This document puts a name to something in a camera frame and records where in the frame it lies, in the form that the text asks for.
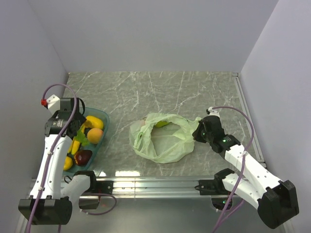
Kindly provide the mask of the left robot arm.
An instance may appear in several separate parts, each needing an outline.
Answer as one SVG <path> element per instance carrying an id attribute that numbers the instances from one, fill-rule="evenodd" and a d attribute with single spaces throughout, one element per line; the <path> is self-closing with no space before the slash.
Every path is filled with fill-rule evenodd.
<path id="1" fill-rule="evenodd" d="M 61 98 L 58 103 L 59 109 L 45 124 L 45 147 L 36 182 L 29 197 L 18 205 L 28 227 L 66 225 L 79 197 L 93 195 L 98 189 L 93 171 L 76 172 L 69 186 L 61 189 L 67 151 L 86 118 L 80 112 L 79 98 Z"/>

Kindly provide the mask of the dark red apple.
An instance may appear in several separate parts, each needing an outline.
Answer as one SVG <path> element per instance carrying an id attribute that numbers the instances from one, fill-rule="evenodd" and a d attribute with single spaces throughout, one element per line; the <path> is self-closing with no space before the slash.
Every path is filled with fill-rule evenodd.
<path id="1" fill-rule="evenodd" d="M 74 160 L 77 166 L 85 166 L 92 157 L 91 150 L 79 150 L 74 155 Z"/>

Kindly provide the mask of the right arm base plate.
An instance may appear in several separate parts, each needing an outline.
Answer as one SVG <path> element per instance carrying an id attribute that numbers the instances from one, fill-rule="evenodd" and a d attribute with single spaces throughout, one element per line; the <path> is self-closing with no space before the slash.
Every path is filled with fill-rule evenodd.
<path id="1" fill-rule="evenodd" d="M 198 185 L 194 187 L 200 196 L 217 195 L 218 191 L 214 185 L 214 180 L 199 180 Z"/>

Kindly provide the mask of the green plastic bag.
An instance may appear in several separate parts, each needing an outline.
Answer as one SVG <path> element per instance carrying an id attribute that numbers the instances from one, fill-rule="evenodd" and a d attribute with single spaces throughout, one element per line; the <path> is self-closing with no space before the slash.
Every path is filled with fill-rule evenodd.
<path id="1" fill-rule="evenodd" d="M 192 133 L 197 129 L 200 117 L 189 120 L 176 114 L 149 113 L 143 119 L 146 123 L 143 127 L 137 120 L 129 128 L 129 144 L 140 157 L 166 164 L 178 162 L 193 152 Z M 154 127 L 162 120 L 170 123 L 162 128 Z"/>

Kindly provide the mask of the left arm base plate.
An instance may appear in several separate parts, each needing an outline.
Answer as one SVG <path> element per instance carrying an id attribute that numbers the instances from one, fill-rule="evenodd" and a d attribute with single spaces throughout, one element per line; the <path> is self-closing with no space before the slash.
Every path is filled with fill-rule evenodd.
<path id="1" fill-rule="evenodd" d="M 97 181 L 94 193 L 104 193 L 112 195 L 113 181 Z"/>

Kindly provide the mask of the green grape bunch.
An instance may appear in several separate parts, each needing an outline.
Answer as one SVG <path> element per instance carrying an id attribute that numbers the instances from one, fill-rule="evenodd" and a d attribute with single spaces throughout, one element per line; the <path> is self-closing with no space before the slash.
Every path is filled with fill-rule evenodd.
<path id="1" fill-rule="evenodd" d="M 80 142 L 81 146 L 83 146 L 83 147 L 89 145 L 89 141 L 88 141 L 85 133 L 82 130 L 79 130 L 73 139 L 77 142 Z"/>

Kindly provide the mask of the red and green fruit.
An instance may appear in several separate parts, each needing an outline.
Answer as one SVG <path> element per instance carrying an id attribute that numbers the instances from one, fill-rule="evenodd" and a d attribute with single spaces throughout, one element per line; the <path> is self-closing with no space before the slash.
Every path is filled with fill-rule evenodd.
<path id="1" fill-rule="evenodd" d="M 159 121 L 158 123 L 156 123 L 156 124 L 154 125 L 154 127 L 156 127 L 156 128 L 162 128 L 162 127 L 168 125 L 169 123 L 170 123 L 169 121 L 162 120 L 162 121 Z"/>

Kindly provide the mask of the yellow banana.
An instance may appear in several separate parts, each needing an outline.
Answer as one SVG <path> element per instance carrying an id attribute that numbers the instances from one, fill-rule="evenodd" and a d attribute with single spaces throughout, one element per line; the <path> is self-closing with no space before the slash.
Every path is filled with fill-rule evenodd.
<path id="1" fill-rule="evenodd" d="M 86 126 L 83 124 L 79 130 L 82 130 L 85 133 Z M 71 146 L 68 149 L 68 154 L 74 155 L 80 148 L 81 143 L 73 139 Z"/>

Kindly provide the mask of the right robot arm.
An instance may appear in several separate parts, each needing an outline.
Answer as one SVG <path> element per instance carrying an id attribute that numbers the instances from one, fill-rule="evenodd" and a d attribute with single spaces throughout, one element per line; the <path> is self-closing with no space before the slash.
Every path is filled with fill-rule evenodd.
<path id="1" fill-rule="evenodd" d="M 234 136 L 225 134 L 217 115 L 199 121 L 192 134 L 194 140 L 209 143 L 214 152 L 231 163 L 243 176 L 226 168 L 214 175 L 212 181 L 200 180 L 196 190 L 200 195 L 236 194 L 251 204 L 262 222 L 275 229 L 299 214 L 295 185 L 282 181 L 253 158 Z"/>

